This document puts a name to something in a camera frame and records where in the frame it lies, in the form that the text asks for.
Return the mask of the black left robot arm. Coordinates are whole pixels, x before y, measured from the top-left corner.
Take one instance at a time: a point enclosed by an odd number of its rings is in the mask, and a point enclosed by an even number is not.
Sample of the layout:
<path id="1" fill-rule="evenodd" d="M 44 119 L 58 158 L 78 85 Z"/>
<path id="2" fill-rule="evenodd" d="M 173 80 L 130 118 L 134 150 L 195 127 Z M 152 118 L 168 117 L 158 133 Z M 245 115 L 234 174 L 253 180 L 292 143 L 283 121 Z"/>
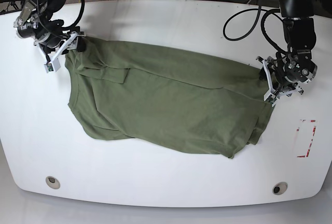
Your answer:
<path id="1" fill-rule="evenodd" d="M 257 12 L 251 28 L 242 36 L 231 38 L 223 35 L 228 41 L 240 41 L 249 36 L 260 25 L 265 40 L 276 50 L 274 58 L 258 58 L 261 70 L 254 78 L 240 82 L 240 87 L 249 92 L 274 97 L 293 92 L 302 92 L 301 84 L 309 83 L 317 73 L 317 65 L 312 60 L 312 50 L 316 44 L 316 33 L 311 0 L 278 0 L 279 7 L 270 10 L 262 8 L 262 0 L 257 0 Z M 265 21 L 271 15 L 282 22 L 284 39 L 287 47 L 281 48 L 268 35 Z"/>

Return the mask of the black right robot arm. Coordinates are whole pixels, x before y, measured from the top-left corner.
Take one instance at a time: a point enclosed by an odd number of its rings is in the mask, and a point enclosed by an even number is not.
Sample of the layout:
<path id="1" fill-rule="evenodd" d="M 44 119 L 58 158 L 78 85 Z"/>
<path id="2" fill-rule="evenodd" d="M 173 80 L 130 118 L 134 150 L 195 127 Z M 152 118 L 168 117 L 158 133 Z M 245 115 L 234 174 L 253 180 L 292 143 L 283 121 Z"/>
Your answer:
<path id="1" fill-rule="evenodd" d="M 20 38 L 33 38 L 46 53 L 55 51 L 70 37 L 71 31 L 79 29 L 85 9 L 85 0 L 76 20 L 69 26 L 64 26 L 63 20 L 52 20 L 55 12 L 64 6 L 66 0 L 27 0 L 13 26 Z"/>

